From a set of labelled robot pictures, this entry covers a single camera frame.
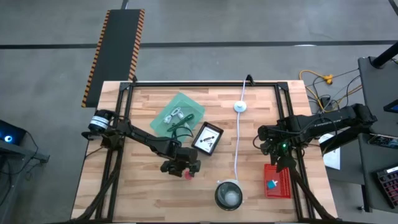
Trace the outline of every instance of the gray floor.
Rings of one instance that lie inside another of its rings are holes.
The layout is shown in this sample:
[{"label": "gray floor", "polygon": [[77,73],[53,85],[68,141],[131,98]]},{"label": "gray floor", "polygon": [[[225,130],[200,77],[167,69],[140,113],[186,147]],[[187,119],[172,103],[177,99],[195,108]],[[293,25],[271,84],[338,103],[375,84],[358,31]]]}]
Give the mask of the gray floor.
[{"label": "gray floor", "polygon": [[[108,9],[122,0],[0,0],[0,44],[95,43]],[[398,17],[387,0],[131,1],[144,8],[143,42],[390,40],[398,39]],[[388,46],[229,47],[141,49],[140,80],[298,79],[299,71],[343,73],[357,58]],[[94,49],[0,50],[0,119],[28,129],[49,163],[24,182],[14,223],[68,220],[86,141],[80,136],[93,114],[80,108]],[[339,77],[320,94],[334,95],[358,72]],[[310,84],[313,76],[306,75]],[[363,103],[361,92],[349,102]],[[397,215],[360,213],[357,185],[330,181],[340,218],[395,223]]]}]

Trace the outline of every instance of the white cable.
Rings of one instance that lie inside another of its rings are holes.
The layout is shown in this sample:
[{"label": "white cable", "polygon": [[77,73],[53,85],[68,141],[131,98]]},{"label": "white cable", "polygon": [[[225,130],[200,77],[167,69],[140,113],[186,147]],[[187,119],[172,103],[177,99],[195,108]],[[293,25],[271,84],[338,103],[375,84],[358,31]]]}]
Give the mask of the white cable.
[{"label": "white cable", "polygon": [[[243,80],[243,89],[242,89],[242,95],[241,95],[241,101],[243,101],[243,96],[244,96],[244,87],[246,86],[246,81]],[[238,135],[238,138],[236,140],[236,149],[235,149],[235,164],[234,164],[234,171],[235,171],[235,179],[238,180],[238,173],[236,172],[236,163],[238,161],[238,146],[239,146],[239,115],[241,113],[238,112],[238,117],[236,118],[236,133]]]}]

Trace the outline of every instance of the red object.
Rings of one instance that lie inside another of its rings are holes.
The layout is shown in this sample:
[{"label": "red object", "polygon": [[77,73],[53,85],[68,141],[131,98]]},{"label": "red object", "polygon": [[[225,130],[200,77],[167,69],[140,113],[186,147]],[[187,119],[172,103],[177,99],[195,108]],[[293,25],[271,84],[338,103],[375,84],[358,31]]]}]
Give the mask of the red object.
[{"label": "red object", "polygon": [[[268,189],[267,183],[272,180],[278,181],[278,183],[273,189]],[[267,198],[292,198],[289,169],[284,168],[277,173],[276,166],[264,164],[264,187]]]},{"label": "red object", "polygon": [[189,171],[185,171],[185,178],[187,180],[192,180],[192,176],[189,174]]}]

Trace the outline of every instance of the metal bracket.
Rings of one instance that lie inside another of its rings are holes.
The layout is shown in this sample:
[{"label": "metal bracket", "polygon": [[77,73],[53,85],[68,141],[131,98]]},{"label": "metal bracket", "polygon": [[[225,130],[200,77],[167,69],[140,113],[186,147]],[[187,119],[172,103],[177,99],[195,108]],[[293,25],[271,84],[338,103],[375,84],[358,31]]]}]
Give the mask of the metal bracket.
[{"label": "metal bracket", "polygon": [[253,77],[250,74],[247,75],[246,81],[249,81],[251,86],[255,86],[256,85],[256,82],[254,82]]},{"label": "metal bracket", "polygon": [[122,82],[119,85],[119,91],[124,91],[131,86],[131,82]]},{"label": "metal bracket", "polygon": [[289,85],[287,84],[287,82],[278,82],[278,86],[279,86],[281,89],[285,90],[285,91],[288,91],[288,90],[289,90]]}]

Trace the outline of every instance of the butcher block tabletop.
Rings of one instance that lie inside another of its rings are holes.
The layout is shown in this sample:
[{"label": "butcher block tabletop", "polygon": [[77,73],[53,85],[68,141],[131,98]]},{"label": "butcher block tabletop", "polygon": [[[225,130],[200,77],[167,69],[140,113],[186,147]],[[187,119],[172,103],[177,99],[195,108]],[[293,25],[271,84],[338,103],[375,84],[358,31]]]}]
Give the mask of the butcher block tabletop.
[{"label": "butcher block tabletop", "polygon": [[[294,114],[311,115],[303,81],[284,82],[289,84]],[[98,109],[115,110],[119,84],[120,82],[104,82]],[[227,212],[220,209],[215,202],[217,180],[234,179],[237,134],[236,112],[233,105],[240,100],[241,92],[241,86],[134,87],[129,115],[132,125],[156,136],[149,126],[150,122],[177,93],[183,93],[205,107],[204,117],[193,130],[194,136],[205,121],[224,129],[224,133],[212,156],[198,153],[201,169],[192,180],[161,173],[160,166],[165,159],[156,156],[147,146],[127,138],[114,209],[114,222],[297,221],[293,198],[265,197],[264,164],[270,163],[270,158],[252,145],[258,127],[275,125],[279,119],[273,87],[247,86],[245,89],[244,100],[248,108],[241,113],[239,119],[237,164],[244,203],[237,210]],[[283,92],[281,94],[284,114],[287,116],[285,97]],[[192,141],[192,138],[186,138],[183,147],[190,147]],[[86,153],[99,148],[100,144],[100,139],[90,141]],[[85,160],[72,218],[81,215],[98,193],[105,159],[106,149],[102,149]],[[326,210],[336,217],[335,203],[319,147],[309,146],[305,149],[304,163],[311,191]],[[303,193],[300,187],[298,189],[304,217],[308,217]],[[105,198],[105,211],[108,207],[109,194],[110,190]]]}]

